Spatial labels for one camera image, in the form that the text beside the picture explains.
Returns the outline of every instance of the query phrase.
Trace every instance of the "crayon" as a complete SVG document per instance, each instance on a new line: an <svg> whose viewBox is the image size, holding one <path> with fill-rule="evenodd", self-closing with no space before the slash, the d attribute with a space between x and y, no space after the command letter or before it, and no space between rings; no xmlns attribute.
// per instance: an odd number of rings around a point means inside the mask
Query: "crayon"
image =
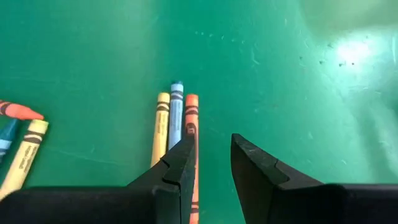
<svg viewBox="0 0 398 224"><path fill-rule="evenodd" d="M152 147L152 160L150 162L151 167L166 153L169 104L170 94L159 93L157 96L154 145Z"/></svg>
<svg viewBox="0 0 398 224"><path fill-rule="evenodd" d="M32 111L30 108L16 103L0 100L0 115L17 119L44 119L43 115Z"/></svg>
<svg viewBox="0 0 398 224"><path fill-rule="evenodd" d="M6 195L21 189L48 125L48 122L37 119L30 123L7 176L2 183L0 200Z"/></svg>
<svg viewBox="0 0 398 224"><path fill-rule="evenodd" d="M12 119L1 131L0 131L0 162L7 150L10 148L12 141L17 133L19 120Z"/></svg>
<svg viewBox="0 0 398 224"><path fill-rule="evenodd" d="M185 103L185 129L187 134L195 135L195 182L193 184L192 210L190 224L199 223L199 97L187 95Z"/></svg>
<svg viewBox="0 0 398 224"><path fill-rule="evenodd" d="M169 121L169 150L181 140L183 90L184 86L182 85L182 82L172 83Z"/></svg>

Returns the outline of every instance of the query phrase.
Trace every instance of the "black plastic piece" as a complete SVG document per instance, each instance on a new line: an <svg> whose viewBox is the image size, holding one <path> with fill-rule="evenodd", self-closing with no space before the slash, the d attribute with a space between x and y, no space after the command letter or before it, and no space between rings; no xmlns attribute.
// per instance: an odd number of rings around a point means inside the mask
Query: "black plastic piece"
<svg viewBox="0 0 398 224"><path fill-rule="evenodd" d="M398 223L398 185L323 184L239 134L231 168L247 224Z"/></svg>
<svg viewBox="0 0 398 224"><path fill-rule="evenodd" d="M0 223L189 223L195 178L187 135L127 187L35 187L0 202Z"/></svg>

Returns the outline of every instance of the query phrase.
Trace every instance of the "light blue crayon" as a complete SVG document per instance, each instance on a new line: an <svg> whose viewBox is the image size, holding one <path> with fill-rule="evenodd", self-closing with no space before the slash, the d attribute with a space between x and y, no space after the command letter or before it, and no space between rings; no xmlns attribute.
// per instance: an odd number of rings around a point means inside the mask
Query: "light blue crayon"
<svg viewBox="0 0 398 224"><path fill-rule="evenodd" d="M0 130L0 162L15 138L18 124L18 119L12 119L2 130Z"/></svg>
<svg viewBox="0 0 398 224"><path fill-rule="evenodd" d="M181 140L183 91L184 86L181 81L172 83L172 92L170 95L169 150Z"/></svg>

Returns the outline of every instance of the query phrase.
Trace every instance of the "green table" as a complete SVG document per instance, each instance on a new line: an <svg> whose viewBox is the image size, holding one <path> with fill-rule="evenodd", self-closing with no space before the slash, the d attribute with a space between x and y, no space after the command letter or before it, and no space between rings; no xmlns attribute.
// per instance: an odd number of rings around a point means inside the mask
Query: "green table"
<svg viewBox="0 0 398 224"><path fill-rule="evenodd" d="M323 182L397 183L396 6L0 1L0 98L50 122L25 187L141 175L156 96L172 80L200 96L201 223L244 222L231 133Z"/></svg>

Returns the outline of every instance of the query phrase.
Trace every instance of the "teal crayon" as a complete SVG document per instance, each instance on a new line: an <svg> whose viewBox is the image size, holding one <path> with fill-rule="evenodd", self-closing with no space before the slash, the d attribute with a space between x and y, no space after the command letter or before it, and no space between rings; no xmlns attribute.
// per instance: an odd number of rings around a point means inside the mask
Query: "teal crayon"
<svg viewBox="0 0 398 224"><path fill-rule="evenodd" d="M169 121L169 146L174 147L181 140L182 110L184 86L181 81L173 82L171 86L170 121Z"/></svg>
<svg viewBox="0 0 398 224"><path fill-rule="evenodd" d="M19 120L12 119L1 131L0 131L0 162L7 150L10 148L12 141L14 140Z"/></svg>

